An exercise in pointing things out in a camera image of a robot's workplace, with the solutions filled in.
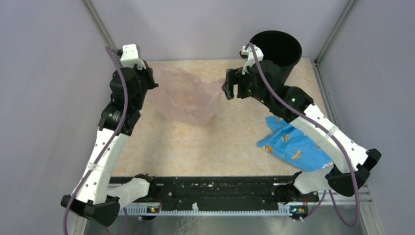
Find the plastic bag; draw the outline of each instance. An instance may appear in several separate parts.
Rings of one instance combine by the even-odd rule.
[[[208,124],[219,112],[221,86],[219,79],[210,83],[190,72],[162,63],[151,63],[159,87],[149,90],[146,100],[170,118],[198,125]]]

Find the white wall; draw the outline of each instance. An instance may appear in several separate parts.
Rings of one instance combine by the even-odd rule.
[[[343,131],[382,159],[369,189],[386,234],[413,234],[415,1],[365,0],[322,62]]]
[[[317,57],[348,0],[93,0],[118,47],[147,60],[229,59],[264,30],[290,33]]]
[[[79,0],[2,0],[0,32],[0,234],[62,234],[114,69]]]

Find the beige floor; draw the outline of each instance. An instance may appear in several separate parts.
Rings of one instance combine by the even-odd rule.
[[[243,60],[172,61],[166,65],[184,69],[205,81],[225,77],[229,68],[243,66]],[[302,58],[287,85],[304,89],[326,113],[311,62]],[[249,176],[290,175],[292,165],[256,147],[271,131],[265,117],[268,109],[252,98],[226,100],[211,124],[180,123],[144,103],[141,118],[125,145],[113,176],[149,173],[159,176]]]

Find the white bracket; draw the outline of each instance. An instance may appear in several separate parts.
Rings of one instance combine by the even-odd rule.
[[[119,197],[119,206],[124,208],[135,200],[147,196],[149,188],[150,183],[145,179],[133,178],[122,186],[109,189],[107,194],[112,197]]]
[[[262,53],[261,49],[255,46],[256,56],[258,57],[258,61],[261,61],[264,58],[264,54]],[[245,48],[245,46],[241,49],[241,55],[247,55],[247,61],[245,62],[244,68],[242,70],[242,74],[245,75],[247,72],[247,67],[251,67],[255,64],[254,53],[252,52],[251,47]]]
[[[137,69],[146,69],[145,63],[140,59],[139,47],[136,44],[122,46],[121,64],[123,67],[133,68],[137,64]]]

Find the black cup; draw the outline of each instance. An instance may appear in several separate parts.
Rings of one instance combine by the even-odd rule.
[[[280,66],[279,81],[284,84],[301,58],[302,49],[297,39],[288,33],[271,30],[256,34],[250,42],[261,49],[263,60],[270,60]]]

